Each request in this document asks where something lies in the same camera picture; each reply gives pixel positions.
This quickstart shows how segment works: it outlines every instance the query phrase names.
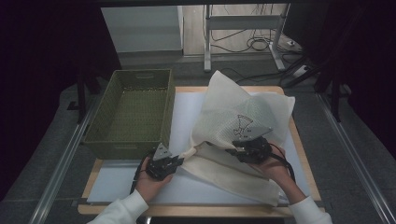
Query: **white sleeve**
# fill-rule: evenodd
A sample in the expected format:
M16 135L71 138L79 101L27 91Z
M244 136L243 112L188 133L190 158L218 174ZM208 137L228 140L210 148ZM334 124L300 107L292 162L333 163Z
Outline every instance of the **white sleeve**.
M289 209L299 224L332 224L330 215L320 211L311 197L290 205Z
M149 206L143 200L140 193L135 190L125 199L117 199L111 203L89 224L136 223L137 218L148 208Z

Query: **white wall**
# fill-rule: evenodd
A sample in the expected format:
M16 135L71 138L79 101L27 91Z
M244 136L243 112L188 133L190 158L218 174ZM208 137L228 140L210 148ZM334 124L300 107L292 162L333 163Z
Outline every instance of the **white wall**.
M117 52L181 50L180 10L177 7L104 7Z

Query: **human hand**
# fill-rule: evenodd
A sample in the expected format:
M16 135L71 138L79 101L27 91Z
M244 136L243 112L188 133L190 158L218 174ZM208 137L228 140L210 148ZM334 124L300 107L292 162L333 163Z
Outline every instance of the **human hand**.
M169 183L172 179L172 175L167 176L163 181L158 181L151 178L146 173L146 168L149 164L149 157L146 157L143 161L141 173L137 179L136 190L140 193L146 203L149 203L159 192L160 189Z
M276 148L271 145L272 153L285 159L285 149L279 147ZM283 180L284 178L289 178L288 168L279 160L272 157L268 158L261 164L250 164L251 167L258 169L262 174L270 179L273 179L276 183Z

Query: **metal rail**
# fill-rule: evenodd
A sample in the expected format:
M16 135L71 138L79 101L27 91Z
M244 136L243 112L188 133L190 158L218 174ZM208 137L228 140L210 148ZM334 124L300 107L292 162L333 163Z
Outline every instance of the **metal rail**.
M342 123L337 122L337 120L332 115L332 111L329 109L330 104L325 96L322 94L317 94L320 101L321 107L326 113L327 119L329 120L334 132L336 133L338 139L340 140L344 151L346 152L356 174L358 175L363 187L365 188L369 198L371 199L375 210L379 214L383 223L395 224L396 219L393 212L390 210L387 200L383 196L381 189L373 180L372 176L368 172L366 166L364 165L358 150L353 146L351 140L347 136L346 131Z
M64 176L67 172L67 169L69 168L70 162L73 160L74 154L84 134L85 128L91 119L96 103L97 97L93 98L85 118L75 129L73 136L67 144L64 154L59 159L58 165L56 166L55 171L52 173L49 183L41 195L40 201L33 212L29 224L45 222L50 208L52 207L53 201L55 200L56 194L58 193L58 190L64 181Z

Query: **green plastic basket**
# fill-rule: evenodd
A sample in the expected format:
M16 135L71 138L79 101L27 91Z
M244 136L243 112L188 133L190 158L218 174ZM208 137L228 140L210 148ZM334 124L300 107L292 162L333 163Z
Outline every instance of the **green plastic basket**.
M142 159L169 147L175 101L172 71L113 73L83 144L101 160Z

